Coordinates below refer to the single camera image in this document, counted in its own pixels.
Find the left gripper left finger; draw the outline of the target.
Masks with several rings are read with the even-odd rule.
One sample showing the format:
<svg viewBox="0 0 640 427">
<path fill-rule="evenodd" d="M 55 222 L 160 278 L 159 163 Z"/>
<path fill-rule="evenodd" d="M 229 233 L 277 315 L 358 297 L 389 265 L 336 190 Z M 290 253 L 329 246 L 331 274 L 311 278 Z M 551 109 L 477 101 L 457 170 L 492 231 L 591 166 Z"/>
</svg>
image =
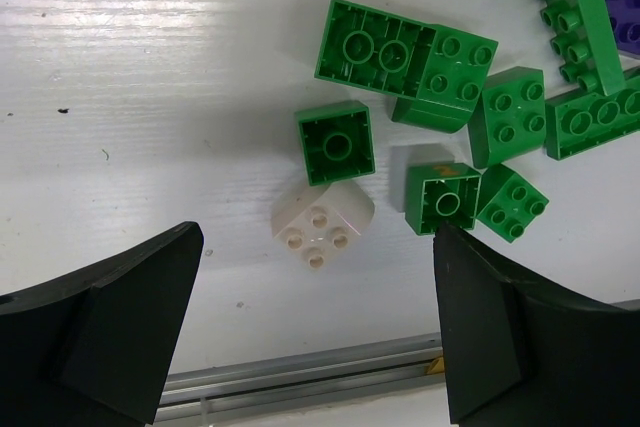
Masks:
<svg viewBox="0 0 640 427">
<path fill-rule="evenodd" d="M 2 425 L 153 424 L 203 246 L 183 222 L 2 295 Z"/>
</svg>

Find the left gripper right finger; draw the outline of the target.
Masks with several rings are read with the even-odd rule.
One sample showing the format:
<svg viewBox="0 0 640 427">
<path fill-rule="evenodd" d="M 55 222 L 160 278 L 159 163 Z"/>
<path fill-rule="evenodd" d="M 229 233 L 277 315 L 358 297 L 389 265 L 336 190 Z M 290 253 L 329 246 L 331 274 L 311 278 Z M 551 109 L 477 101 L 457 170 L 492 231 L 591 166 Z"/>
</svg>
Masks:
<svg viewBox="0 0 640 427">
<path fill-rule="evenodd" d="M 574 292 L 450 224 L 433 249 L 453 424 L 638 424 L 637 301 Z"/>
</svg>

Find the white lego brick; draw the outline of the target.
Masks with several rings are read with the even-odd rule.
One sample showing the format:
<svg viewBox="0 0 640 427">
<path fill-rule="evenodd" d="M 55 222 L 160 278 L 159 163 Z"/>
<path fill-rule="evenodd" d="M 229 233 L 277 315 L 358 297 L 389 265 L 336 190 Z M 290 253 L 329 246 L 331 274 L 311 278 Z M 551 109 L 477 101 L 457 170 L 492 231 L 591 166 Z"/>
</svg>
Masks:
<svg viewBox="0 0 640 427">
<path fill-rule="evenodd" d="M 374 213 L 373 200 L 353 180 L 302 182 L 276 201 L 271 233 L 304 265 L 319 269 L 361 238 Z"/>
</svg>

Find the purple lego brick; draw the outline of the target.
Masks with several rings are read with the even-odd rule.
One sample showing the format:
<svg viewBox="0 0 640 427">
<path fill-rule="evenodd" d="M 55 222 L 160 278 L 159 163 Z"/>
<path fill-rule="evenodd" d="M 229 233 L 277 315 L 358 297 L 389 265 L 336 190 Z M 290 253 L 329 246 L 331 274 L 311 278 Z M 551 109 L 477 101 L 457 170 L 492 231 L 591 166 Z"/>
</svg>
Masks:
<svg viewBox="0 0 640 427">
<path fill-rule="evenodd" d="M 639 58 L 639 0 L 605 0 L 617 48 Z"/>
</svg>

